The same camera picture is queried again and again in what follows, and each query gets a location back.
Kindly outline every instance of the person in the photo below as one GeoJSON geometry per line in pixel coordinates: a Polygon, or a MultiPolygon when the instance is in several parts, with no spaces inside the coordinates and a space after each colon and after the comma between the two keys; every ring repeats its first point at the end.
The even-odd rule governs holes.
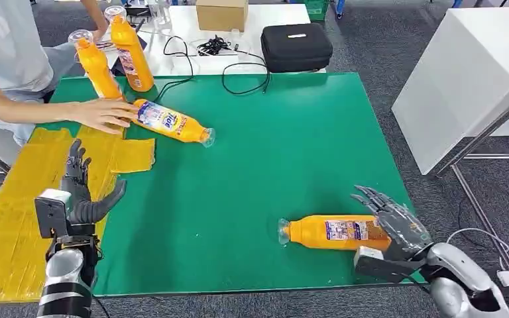
{"type": "MultiPolygon", "coordinates": [[[[97,26],[94,38],[101,38],[108,22],[96,0],[81,2],[97,26]]],[[[76,121],[116,134],[109,124],[128,127],[125,119],[137,117],[135,107],[123,101],[44,103],[74,65],[75,55],[72,43],[42,47],[28,1],[0,0],[0,129],[11,131],[21,146],[34,124],[76,121]]]]}

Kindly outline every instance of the green table mat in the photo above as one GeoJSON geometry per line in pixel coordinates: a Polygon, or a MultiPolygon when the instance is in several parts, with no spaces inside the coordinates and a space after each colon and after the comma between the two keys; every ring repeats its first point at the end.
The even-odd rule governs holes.
{"type": "MultiPolygon", "coordinates": [[[[226,82],[241,90],[263,78],[226,82]]],[[[156,78],[157,87],[168,80],[174,78],[156,78]]],[[[65,79],[52,101],[92,98],[88,79],[65,79]]],[[[277,236],[280,218],[368,214],[349,196],[355,184],[412,207],[357,74],[273,74],[266,93],[248,96],[226,92],[221,76],[196,76],[167,91],[162,103],[215,128],[215,144],[185,144],[136,125],[127,130],[127,138],[156,138],[156,162],[151,171],[122,177],[127,190],[109,214],[94,293],[378,282],[354,273],[354,252],[282,246],[277,236]]]]}

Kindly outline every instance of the gray carpet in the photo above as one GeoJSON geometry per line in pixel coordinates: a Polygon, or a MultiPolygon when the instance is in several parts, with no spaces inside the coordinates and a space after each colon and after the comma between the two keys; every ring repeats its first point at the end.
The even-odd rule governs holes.
{"type": "MultiPolygon", "coordinates": [[[[390,108],[452,2],[350,0],[341,20],[335,19],[330,7],[323,24],[334,46],[327,70],[360,73],[418,217],[435,240],[445,240],[457,229],[460,206],[463,226],[477,227],[478,221],[469,201],[462,200],[464,194],[453,174],[439,180],[420,175],[390,108]]],[[[34,7],[34,15],[44,45],[59,44],[76,28],[92,25],[78,3],[42,0],[34,7]]],[[[493,138],[484,148],[509,150],[509,138],[493,138]]],[[[468,161],[461,167],[497,232],[509,242],[509,160],[468,161]]],[[[463,237],[456,237],[454,244],[494,275],[498,258],[490,242],[477,233],[469,236],[488,248],[474,246],[463,237]]],[[[112,318],[438,316],[429,296],[414,286],[178,296],[160,300],[116,298],[106,299],[104,304],[112,318]]],[[[35,308],[35,304],[0,305],[0,317],[34,317],[35,308]]],[[[93,309],[96,317],[104,317],[98,307],[93,309]]]]}

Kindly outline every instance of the table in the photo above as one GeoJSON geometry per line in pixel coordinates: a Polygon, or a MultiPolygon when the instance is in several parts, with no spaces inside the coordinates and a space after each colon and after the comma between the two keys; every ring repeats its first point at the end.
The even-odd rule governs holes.
{"type": "MultiPolygon", "coordinates": [[[[232,76],[229,83],[239,86],[264,78],[232,76]]],[[[53,101],[94,97],[87,80],[64,79],[53,101]]],[[[127,130],[127,138],[156,139],[156,162],[124,175],[127,190],[107,220],[95,294],[379,283],[354,273],[353,252],[283,247],[277,237],[282,217],[368,214],[349,196],[354,184],[411,206],[357,74],[274,74],[265,94],[244,97],[225,92],[220,76],[198,76],[168,91],[163,104],[215,127],[215,144],[127,130]]]]}
{"type": "MultiPolygon", "coordinates": [[[[422,174],[509,106],[509,8],[450,9],[392,111],[422,174]]],[[[509,121],[493,136],[509,136],[509,121]]]]}
{"type": "MultiPolygon", "coordinates": [[[[180,36],[188,42],[189,54],[196,55],[196,46],[207,42],[215,35],[229,38],[230,32],[202,31],[198,27],[198,16],[196,7],[189,5],[175,5],[169,8],[172,21],[172,34],[180,36]]],[[[294,25],[310,23],[306,6],[295,5],[249,5],[249,14],[245,25],[245,32],[242,39],[246,40],[251,47],[251,53],[262,57],[260,48],[260,35],[262,29],[269,25],[294,25]]],[[[185,57],[165,56],[163,48],[166,43],[166,36],[153,34],[153,23],[146,23],[142,26],[139,36],[148,43],[144,53],[149,67],[154,76],[167,75],[188,75],[190,65],[185,57]]],[[[184,45],[178,40],[173,40],[169,45],[169,52],[184,51],[184,45]]],[[[106,52],[108,64],[111,68],[118,57],[116,51],[106,52]]],[[[239,62],[236,54],[228,56],[193,56],[194,74],[221,74],[223,68],[232,63],[239,62]]],[[[236,74],[265,74],[266,70],[260,66],[239,66],[229,70],[229,73],[236,74]]]]}

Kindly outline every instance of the clear bottle cap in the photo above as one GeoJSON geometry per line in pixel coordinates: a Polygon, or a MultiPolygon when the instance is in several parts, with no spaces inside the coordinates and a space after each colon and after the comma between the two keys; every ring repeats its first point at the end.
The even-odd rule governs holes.
{"type": "Polygon", "coordinates": [[[74,43],[76,48],[86,48],[94,42],[93,33],[88,30],[75,30],[69,34],[68,42],[74,43]]]}
{"type": "Polygon", "coordinates": [[[104,10],[104,16],[110,22],[124,22],[126,21],[126,9],[121,5],[112,5],[104,10]]]}
{"type": "Polygon", "coordinates": [[[200,139],[204,147],[206,148],[211,147],[215,142],[215,129],[213,128],[204,129],[200,139]]]}
{"type": "Polygon", "coordinates": [[[278,220],[278,242],[281,245],[290,242],[290,222],[288,220],[278,220]]]}

